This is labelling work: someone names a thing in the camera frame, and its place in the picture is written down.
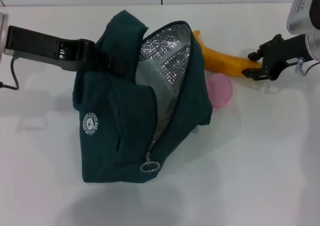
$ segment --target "white printed logo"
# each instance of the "white printed logo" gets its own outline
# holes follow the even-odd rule
[[[83,130],[87,135],[92,135],[98,129],[98,118],[93,113],[87,113],[82,121]]]

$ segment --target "white table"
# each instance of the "white table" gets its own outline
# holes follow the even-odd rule
[[[9,24],[97,41],[126,9],[148,34],[176,20],[210,47],[246,56],[284,38],[290,4],[1,8]],[[13,83],[10,57],[0,81]],[[233,78],[230,103],[146,184],[82,181],[75,74],[16,61],[19,91],[0,90],[0,225],[313,226],[320,223],[320,68],[306,77]]]

